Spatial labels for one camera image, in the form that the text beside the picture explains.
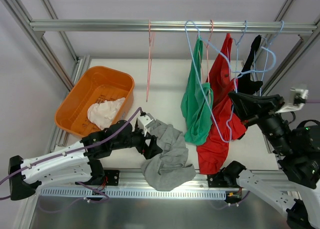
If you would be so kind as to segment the grey tank top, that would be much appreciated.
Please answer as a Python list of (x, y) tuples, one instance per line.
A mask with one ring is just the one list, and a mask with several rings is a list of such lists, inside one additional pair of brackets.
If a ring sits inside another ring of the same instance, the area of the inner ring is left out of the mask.
[(169, 192), (191, 181), (196, 176), (193, 164), (188, 164), (189, 150), (182, 131), (171, 124), (156, 120), (149, 127), (162, 152), (146, 160), (142, 174), (147, 183), (157, 191)]

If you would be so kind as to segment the blue hanger of grey top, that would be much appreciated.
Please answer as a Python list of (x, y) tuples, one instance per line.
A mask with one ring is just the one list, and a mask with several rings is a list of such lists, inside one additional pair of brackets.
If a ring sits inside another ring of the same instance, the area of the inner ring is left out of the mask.
[[(204, 98), (204, 101), (205, 101), (205, 105), (208, 107), (209, 109), (209, 112), (210, 112), (210, 116), (211, 116), (211, 119), (213, 120), (213, 124), (215, 125), (215, 128), (217, 129), (217, 132), (221, 138), (221, 140), (224, 142), (224, 143), (229, 143), (231, 140), (225, 140), (222, 136), (222, 133), (220, 131), (220, 128), (218, 126), (218, 123), (216, 121), (216, 118), (212, 112), (212, 107), (210, 106), (210, 102), (208, 101), (208, 94), (204, 91), (204, 88), (203, 88), (203, 84), (201, 83), (201, 79), (200, 79), (200, 75), (198, 73), (198, 67), (195, 63), (195, 59), (194, 59), (194, 56), (193, 56), (193, 53), (192, 53), (192, 49), (191, 49), (191, 45), (190, 45), (190, 39), (189, 39), (189, 35), (188, 35), (188, 30), (187, 30), (187, 26), (188, 26), (188, 23), (191, 23), (195, 29), (197, 30), (197, 38), (202, 42), (202, 37), (201, 37), (201, 34), (200, 34), (200, 29), (197, 27), (196, 23), (192, 20), (188, 20), (185, 22), (184, 24), (184, 31), (185, 31), (185, 34), (186, 34), (186, 38), (187, 38), (187, 43), (188, 43), (188, 47), (189, 47), (189, 51), (190, 51), (190, 55), (191, 55), (191, 59), (192, 59), (192, 64), (194, 66), (194, 72), (195, 72), (195, 75), (196, 75), (196, 79), (197, 79), (197, 83), (198, 85), (200, 86), (200, 91), (203, 95), (203, 98)], [(218, 52), (218, 54), (220, 56), (222, 56), (225, 61), (227, 62), (227, 65), (228, 65), (228, 70), (229, 70), (229, 73), (231, 74), (232, 73), (232, 70), (231, 70), (231, 64), (230, 64), (230, 61), (229, 59), (227, 58), (226, 55), (224, 55), (220, 50), (218, 50), (211, 42), (209, 42), (208, 39), (205, 39), (204, 40), (205, 43), (207, 43), (211, 48), (213, 48), (216, 52)], [(238, 79), (240, 78), (243, 78), (244, 75), (251, 75), (251, 73), (253, 73), (253, 69), (251, 70), (248, 70), (246, 72), (242, 72), (241, 71), (241, 75), (238, 76)]]

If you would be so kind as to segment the white tank top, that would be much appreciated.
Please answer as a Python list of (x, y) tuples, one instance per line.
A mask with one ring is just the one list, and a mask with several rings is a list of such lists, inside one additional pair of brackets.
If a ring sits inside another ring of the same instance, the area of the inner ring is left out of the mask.
[(101, 103), (94, 103), (87, 110), (87, 118), (100, 130), (108, 128), (115, 119), (124, 101), (125, 98), (122, 97), (114, 101), (105, 100)]

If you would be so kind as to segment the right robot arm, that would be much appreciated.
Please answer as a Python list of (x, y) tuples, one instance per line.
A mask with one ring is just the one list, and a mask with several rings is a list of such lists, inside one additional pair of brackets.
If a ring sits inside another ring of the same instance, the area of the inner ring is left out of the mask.
[(282, 96), (254, 96), (240, 92), (228, 93), (241, 123), (257, 125), (281, 156), (278, 161), (287, 179), (294, 183), (301, 199), (289, 196), (259, 179), (238, 161), (232, 161), (222, 170), (223, 182), (228, 187), (244, 188), (276, 209), (292, 229), (320, 227), (320, 123), (302, 121), (291, 130), (289, 122), (281, 117), (284, 111), (300, 109), (306, 102), (296, 93), (293, 104)]

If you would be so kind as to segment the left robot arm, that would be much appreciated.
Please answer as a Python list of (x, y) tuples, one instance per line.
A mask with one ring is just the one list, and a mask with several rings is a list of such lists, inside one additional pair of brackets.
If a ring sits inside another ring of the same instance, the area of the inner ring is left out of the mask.
[(128, 148), (136, 148), (147, 160), (163, 151), (154, 135), (120, 120), (59, 151), (29, 159), (13, 156), (8, 164), (9, 198), (26, 199), (53, 185), (98, 185), (105, 175), (100, 160), (109, 157), (112, 151)]

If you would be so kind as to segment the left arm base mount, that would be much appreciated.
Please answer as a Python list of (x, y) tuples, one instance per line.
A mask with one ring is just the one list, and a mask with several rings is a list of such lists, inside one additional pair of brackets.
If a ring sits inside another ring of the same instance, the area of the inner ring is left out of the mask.
[(118, 186), (120, 171), (115, 169), (105, 169), (104, 177), (105, 177), (104, 181), (106, 186)]

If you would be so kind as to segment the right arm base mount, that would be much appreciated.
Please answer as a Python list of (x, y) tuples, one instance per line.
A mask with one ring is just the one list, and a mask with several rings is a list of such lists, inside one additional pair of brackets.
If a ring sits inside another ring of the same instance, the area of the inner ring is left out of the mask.
[(250, 195), (249, 191), (244, 193), (244, 189), (237, 185), (236, 182), (232, 181), (232, 179), (227, 179), (222, 171), (217, 174), (207, 175), (207, 183), (209, 188), (227, 189), (224, 199), (226, 205), (215, 207), (216, 210), (222, 210), (227, 207), (239, 207), (239, 205)]

